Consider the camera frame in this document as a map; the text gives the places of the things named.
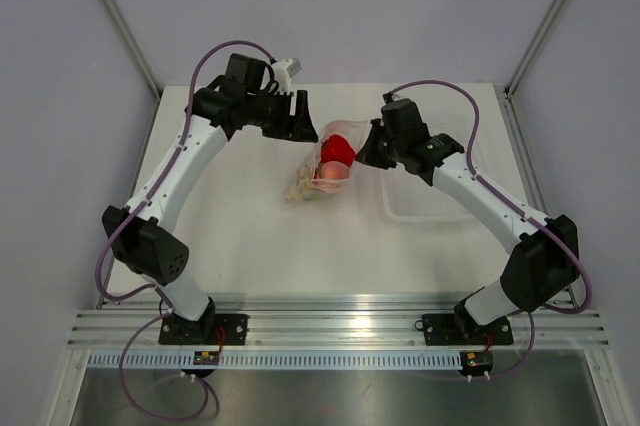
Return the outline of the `red toy pepper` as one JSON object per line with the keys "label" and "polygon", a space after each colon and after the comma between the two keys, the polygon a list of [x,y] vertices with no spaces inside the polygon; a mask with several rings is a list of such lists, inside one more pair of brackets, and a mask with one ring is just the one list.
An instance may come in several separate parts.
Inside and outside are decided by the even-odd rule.
{"label": "red toy pepper", "polygon": [[339,162],[350,167],[356,157],[356,152],[350,143],[338,134],[332,134],[321,144],[320,162]]}

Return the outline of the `clear zip top bag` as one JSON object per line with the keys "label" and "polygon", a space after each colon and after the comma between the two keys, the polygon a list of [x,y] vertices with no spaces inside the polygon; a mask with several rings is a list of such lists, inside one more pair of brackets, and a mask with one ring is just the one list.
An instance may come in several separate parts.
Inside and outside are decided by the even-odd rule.
{"label": "clear zip top bag", "polygon": [[356,155],[368,128],[366,121],[327,123],[285,189],[284,204],[325,200],[346,189],[355,174]]}

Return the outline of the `yellow green toy mango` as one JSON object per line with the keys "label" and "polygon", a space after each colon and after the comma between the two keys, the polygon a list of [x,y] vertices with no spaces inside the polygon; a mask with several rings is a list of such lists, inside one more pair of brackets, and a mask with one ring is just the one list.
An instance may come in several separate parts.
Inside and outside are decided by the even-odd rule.
{"label": "yellow green toy mango", "polygon": [[326,193],[317,188],[307,188],[303,191],[303,199],[305,201],[317,201],[326,197]]}

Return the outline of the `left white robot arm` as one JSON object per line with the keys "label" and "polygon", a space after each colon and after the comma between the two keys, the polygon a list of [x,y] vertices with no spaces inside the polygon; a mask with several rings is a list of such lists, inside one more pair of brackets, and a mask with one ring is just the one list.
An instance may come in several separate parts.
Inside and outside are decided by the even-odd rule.
{"label": "left white robot arm", "polygon": [[296,58],[265,62],[232,54],[222,75],[190,88],[183,125],[140,191],[103,214],[115,259],[159,290],[195,344],[215,334],[214,305],[185,271],[189,249],[173,234],[177,220],[205,168],[244,127],[270,139],[317,142],[308,93],[291,87],[300,69]]}

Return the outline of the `white plastic food basket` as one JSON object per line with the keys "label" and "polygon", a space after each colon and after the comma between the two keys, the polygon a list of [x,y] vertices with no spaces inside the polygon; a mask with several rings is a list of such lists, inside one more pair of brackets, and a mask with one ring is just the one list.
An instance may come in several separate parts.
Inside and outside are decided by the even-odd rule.
{"label": "white plastic food basket", "polygon": [[451,197],[488,229],[515,222],[518,213],[481,183],[464,147],[446,133],[429,134],[423,147],[423,171],[407,171],[400,163],[394,168],[403,167],[408,174]]}

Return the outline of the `pink toy peach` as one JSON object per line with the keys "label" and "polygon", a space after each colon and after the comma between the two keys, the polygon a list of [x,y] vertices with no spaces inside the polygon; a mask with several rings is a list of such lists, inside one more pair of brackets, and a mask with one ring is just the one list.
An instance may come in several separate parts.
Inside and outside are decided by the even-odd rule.
{"label": "pink toy peach", "polygon": [[318,177],[327,181],[342,181],[350,176],[350,168],[339,162],[329,161],[324,163],[318,173]]}

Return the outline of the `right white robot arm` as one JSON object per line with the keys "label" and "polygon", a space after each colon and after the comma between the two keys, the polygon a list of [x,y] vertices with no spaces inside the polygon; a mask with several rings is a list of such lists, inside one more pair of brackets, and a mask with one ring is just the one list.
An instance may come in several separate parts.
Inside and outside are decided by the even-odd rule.
{"label": "right white robot arm", "polygon": [[564,215],[550,218],[485,180],[460,143],[430,134],[413,101],[382,107],[356,160],[384,170],[402,166],[463,206],[507,253],[500,277],[455,306],[453,326],[463,341],[478,341],[502,317],[534,312],[578,279],[575,224]]}

